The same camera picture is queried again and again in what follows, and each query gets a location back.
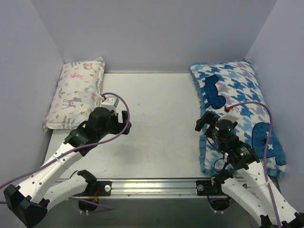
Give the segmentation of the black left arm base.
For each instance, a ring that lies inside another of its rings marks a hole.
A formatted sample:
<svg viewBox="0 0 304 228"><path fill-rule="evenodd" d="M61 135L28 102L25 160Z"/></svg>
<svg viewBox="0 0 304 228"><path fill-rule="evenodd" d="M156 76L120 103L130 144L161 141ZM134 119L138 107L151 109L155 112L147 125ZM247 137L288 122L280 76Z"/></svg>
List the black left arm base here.
<svg viewBox="0 0 304 228"><path fill-rule="evenodd" d="M88 184L85 191L78 194L79 197L85 197L84 201L78 201L78 208L87 215L90 213L111 211L110 208L101 205L100 198L111 195L111 185L112 183L108 180Z"/></svg>

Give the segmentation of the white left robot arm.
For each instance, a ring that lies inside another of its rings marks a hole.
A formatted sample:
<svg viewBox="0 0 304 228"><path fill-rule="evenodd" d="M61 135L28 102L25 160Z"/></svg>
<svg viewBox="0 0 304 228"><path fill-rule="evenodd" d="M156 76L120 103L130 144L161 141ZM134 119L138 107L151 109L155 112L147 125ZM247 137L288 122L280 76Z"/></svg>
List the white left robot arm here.
<svg viewBox="0 0 304 228"><path fill-rule="evenodd" d="M105 142L108 134L118 138L128 134L131 128L129 110L122 111L119 122L114 107L96 108L86 121L72 130L52 157L33 173L24 174L24 181L4 184L5 203L10 211L28 228L36 226L47 212L60 202L76 194L92 195L96 190L96 177L87 170L55 184L56 180L82 159L90 150Z"/></svg>

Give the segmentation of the blue houndstooth pillowcase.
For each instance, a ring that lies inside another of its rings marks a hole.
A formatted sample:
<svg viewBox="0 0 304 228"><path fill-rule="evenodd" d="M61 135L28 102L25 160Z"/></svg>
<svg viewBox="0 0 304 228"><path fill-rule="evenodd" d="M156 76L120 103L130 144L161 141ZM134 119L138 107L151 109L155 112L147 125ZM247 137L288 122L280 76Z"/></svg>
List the blue houndstooth pillowcase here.
<svg viewBox="0 0 304 228"><path fill-rule="evenodd" d="M284 150L274 132L259 88L253 66L246 60L189 66L200 103L200 115L211 111L225 115L224 108L238 104L241 118L234 133L249 144L260 159L267 148L266 167L269 176L283 178L286 170Z"/></svg>

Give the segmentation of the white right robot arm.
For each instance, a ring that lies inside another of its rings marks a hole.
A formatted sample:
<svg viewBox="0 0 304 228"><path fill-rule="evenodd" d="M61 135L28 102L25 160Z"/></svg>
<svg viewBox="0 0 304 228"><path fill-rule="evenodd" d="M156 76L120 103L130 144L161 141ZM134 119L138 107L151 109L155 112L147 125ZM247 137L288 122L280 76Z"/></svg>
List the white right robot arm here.
<svg viewBox="0 0 304 228"><path fill-rule="evenodd" d="M228 170L213 175L211 190L226 194L246 210L261 228L302 228L303 213L297 212L282 196L264 172L263 164L252 147L234 134L239 114L229 112L218 116L207 111L196 121L196 131L209 125L205 131L213 139L218 151L247 182L243 187Z"/></svg>

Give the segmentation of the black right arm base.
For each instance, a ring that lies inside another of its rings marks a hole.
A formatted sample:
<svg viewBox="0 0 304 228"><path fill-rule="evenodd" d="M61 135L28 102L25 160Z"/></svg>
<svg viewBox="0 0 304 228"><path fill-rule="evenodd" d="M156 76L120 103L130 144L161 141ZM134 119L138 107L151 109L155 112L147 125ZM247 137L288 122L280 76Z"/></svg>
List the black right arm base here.
<svg viewBox="0 0 304 228"><path fill-rule="evenodd" d="M211 180L197 180L196 191L198 196L207 197L209 206L214 213L223 214L232 205L232 198L213 187Z"/></svg>

